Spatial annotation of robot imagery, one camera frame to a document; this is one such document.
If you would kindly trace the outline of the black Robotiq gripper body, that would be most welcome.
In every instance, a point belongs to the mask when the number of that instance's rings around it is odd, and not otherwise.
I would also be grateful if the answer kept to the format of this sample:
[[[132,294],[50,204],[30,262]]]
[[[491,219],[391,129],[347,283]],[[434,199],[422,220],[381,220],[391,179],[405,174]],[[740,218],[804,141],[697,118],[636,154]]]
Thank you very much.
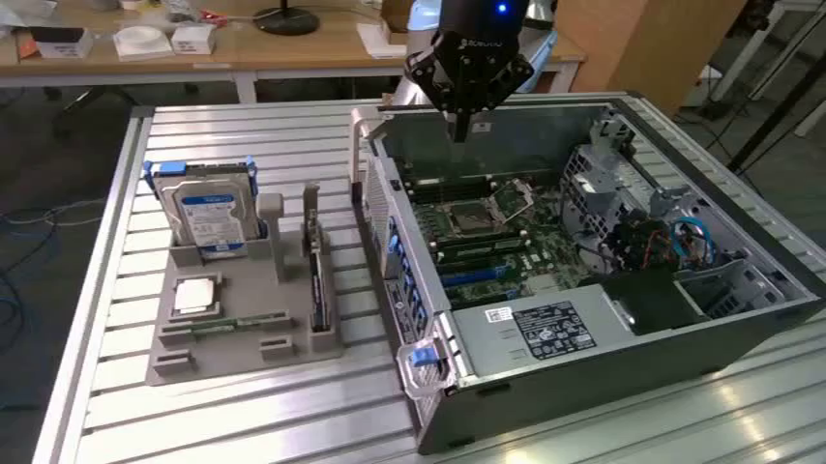
[[[461,107],[461,66],[485,57],[509,62],[521,53],[519,34],[526,1],[445,1],[434,44],[441,64],[457,85]]]

